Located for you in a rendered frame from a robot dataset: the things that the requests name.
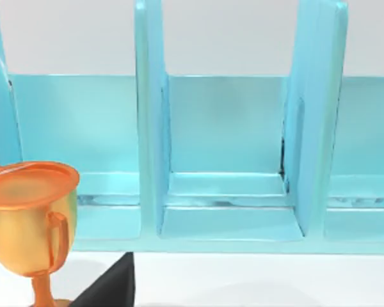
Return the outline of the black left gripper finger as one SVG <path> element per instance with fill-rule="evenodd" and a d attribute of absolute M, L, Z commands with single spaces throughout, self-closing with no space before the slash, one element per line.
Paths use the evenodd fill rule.
<path fill-rule="evenodd" d="M 126 252 L 68 307 L 134 307 L 134 253 Z"/>

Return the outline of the golden orange trophy cup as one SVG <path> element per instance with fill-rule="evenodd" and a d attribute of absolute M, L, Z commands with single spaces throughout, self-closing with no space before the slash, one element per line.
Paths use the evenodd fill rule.
<path fill-rule="evenodd" d="M 79 173 L 60 162 L 0 166 L 0 263 L 30 278 L 32 307 L 68 307 L 54 299 L 50 275 L 65 263 L 77 225 Z"/>

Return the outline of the light blue upright rack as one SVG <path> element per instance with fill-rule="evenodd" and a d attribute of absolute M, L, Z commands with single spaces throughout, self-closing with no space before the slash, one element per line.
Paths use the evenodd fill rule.
<path fill-rule="evenodd" d="M 81 251 L 384 255 L 384 77 L 343 74 L 349 6 L 300 0 L 288 76 L 170 75 L 136 0 L 134 75 L 11 74 L 0 164 L 80 174 Z"/>

